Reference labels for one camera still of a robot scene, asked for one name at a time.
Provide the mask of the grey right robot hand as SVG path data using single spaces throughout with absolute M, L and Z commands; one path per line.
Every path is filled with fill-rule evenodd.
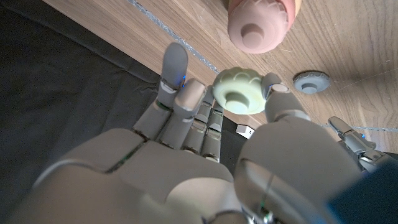
M 185 79 L 177 43 L 132 129 L 111 129 L 43 171 L 9 223 L 337 223 L 357 164 L 274 73 Z

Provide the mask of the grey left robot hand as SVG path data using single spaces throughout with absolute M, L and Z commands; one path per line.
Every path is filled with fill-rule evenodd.
M 357 132 L 339 117 L 333 116 L 328 123 L 340 137 L 340 144 L 344 144 L 348 152 L 357 157 L 357 163 L 363 171 L 374 172 L 388 162 L 396 163 L 397 160 L 385 152 L 376 150 L 376 143 L 368 141 L 365 135 Z

